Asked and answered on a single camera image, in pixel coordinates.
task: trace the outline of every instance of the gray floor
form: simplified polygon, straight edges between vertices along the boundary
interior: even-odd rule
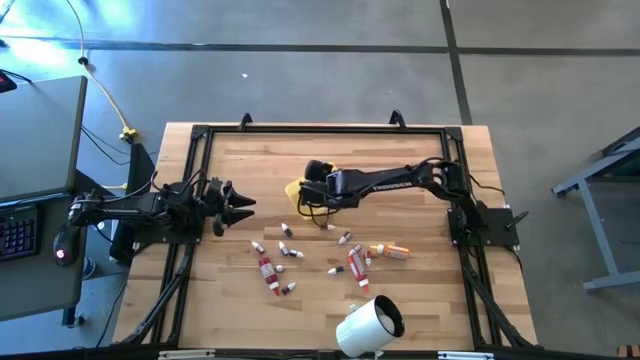
[[[73,3],[92,40],[446,45],[437,0]],[[635,0],[450,5],[460,46],[640,47]],[[11,45],[0,49],[0,64],[36,80],[80,73],[77,50],[8,35],[77,39],[63,0],[15,2],[0,24],[0,38]],[[149,151],[158,149],[168,121],[238,121],[244,112],[258,122],[383,123],[399,108],[410,123],[460,123],[448,55],[101,50],[89,58]],[[473,123],[490,127],[508,201],[531,212],[519,233],[539,342],[608,355],[640,342],[640,286],[583,292],[582,281],[605,274],[593,231],[579,195],[557,200],[549,191],[640,123],[640,57],[469,55],[461,64]],[[117,117],[94,85],[84,124],[126,149],[116,139]],[[126,178],[126,167],[84,138],[79,166],[99,183]],[[101,247],[89,243],[95,254]],[[88,316],[84,327],[60,329],[60,312],[0,323],[0,353],[95,346],[123,279],[86,282],[79,305]],[[28,339],[16,335],[26,328]]]

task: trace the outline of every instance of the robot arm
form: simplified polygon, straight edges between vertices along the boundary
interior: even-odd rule
[[[80,227],[96,225],[104,220],[120,220],[141,229],[164,231],[168,235],[164,237],[168,239],[166,242],[172,243],[171,234],[200,231],[205,217],[214,218],[214,234],[222,236],[224,226],[231,226],[254,214],[252,210],[238,209],[255,204],[255,200],[237,194],[230,181],[222,186],[217,178],[194,183],[191,180],[193,177],[185,182],[164,184],[161,188],[156,187],[157,193],[142,196],[82,194],[71,203],[68,223]],[[206,191],[201,196],[194,196],[195,185],[202,181],[208,183]]]
[[[470,226],[486,226],[482,216],[486,206],[473,198],[465,172],[460,165],[441,158],[374,172],[331,171],[331,166],[314,160],[307,166],[305,178],[300,185],[300,204],[311,208],[326,207],[335,213],[357,208],[360,200],[374,192],[420,187],[439,199],[457,204]]]

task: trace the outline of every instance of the butcher block tabletop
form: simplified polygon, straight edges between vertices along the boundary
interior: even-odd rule
[[[193,125],[167,124],[156,183],[182,180]],[[489,129],[461,128],[470,174],[483,185],[501,187]],[[203,151],[199,146],[195,164],[200,164]],[[284,191],[313,159],[374,171],[441,155],[440,138],[427,134],[215,134],[208,176],[232,180],[238,193],[257,204],[251,207],[254,216],[227,229],[223,237],[213,235],[207,219],[191,270],[180,348],[338,349],[335,328],[349,305],[362,305],[381,294],[396,303],[406,328],[404,336],[385,349],[473,349],[460,258],[449,239],[448,202],[418,188],[370,194],[359,208],[333,215],[334,230],[320,230],[297,214]],[[473,192],[489,207],[504,205],[498,191],[474,185]],[[283,234],[282,223],[292,230],[292,238]],[[353,237],[338,245],[345,231]],[[258,266],[261,256],[251,241],[266,249],[263,256],[274,267],[284,266],[279,282],[281,288],[295,282],[291,293],[278,297],[269,290]],[[283,257],[279,241],[302,251],[305,258]],[[408,261],[374,258],[367,269],[367,294],[348,268],[347,252],[355,244],[365,248],[395,244],[409,248],[411,257]],[[157,299],[167,249],[168,245],[154,244],[135,257],[114,341],[132,333]],[[520,333],[535,343],[518,262],[503,248],[486,248],[486,257],[496,302]],[[327,274],[340,265],[345,272]],[[165,335],[174,301],[166,313]],[[478,313],[484,337],[490,339],[480,300]]]

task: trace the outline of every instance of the red bottle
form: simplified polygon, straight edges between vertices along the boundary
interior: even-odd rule
[[[358,285],[360,285],[365,292],[369,292],[369,279],[367,278],[367,274],[365,274],[362,260],[360,260],[357,253],[349,255],[349,266],[351,267],[351,272],[353,272],[353,276],[356,278]]]
[[[264,280],[269,285],[269,289],[273,290],[276,296],[280,296],[278,275],[276,275],[276,272],[273,270],[271,260],[269,258],[262,258],[258,261],[258,265],[260,265],[260,271],[262,272],[262,276],[264,276]]]

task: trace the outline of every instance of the white cable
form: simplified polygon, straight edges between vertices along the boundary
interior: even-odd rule
[[[69,7],[71,8],[71,11],[73,11],[73,15],[75,15],[76,20],[78,21],[78,28],[80,28],[80,58],[85,58],[86,59],[86,57],[84,56],[84,30],[82,29],[82,22],[80,22],[80,16],[78,16],[78,12],[73,7],[73,5],[71,5],[71,1],[70,0],[66,0],[66,1],[67,1],[67,4],[69,4]],[[107,89],[105,89],[105,87],[102,85],[102,83],[100,83],[100,81],[98,81],[98,79],[96,79],[96,77],[93,76],[91,71],[89,71],[89,68],[87,67],[87,64],[82,64],[81,63],[81,65],[82,65],[82,68],[84,69],[85,73],[91,78],[91,80],[93,80],[93,82],[96,85],[98,85],[100,90],[102,90],[104,95],[107,97],[107,100],[109,100],[109,103],[111,103],[111,106],[113,106],[113,108],[115,109],[116,113],[118,114],[118,117],[120,118],[120,121],[122,122],[122,126],[124,126],[125,129],[129,128],[129,126],[127,125],[126,120],[124,119],[124,115],[122,115],[122,112],[120,111],[120,108],[118,108],[118,105],[116,105],[116,102],[111,97],[111,94],[109,94],[109,92],[107,91]]]

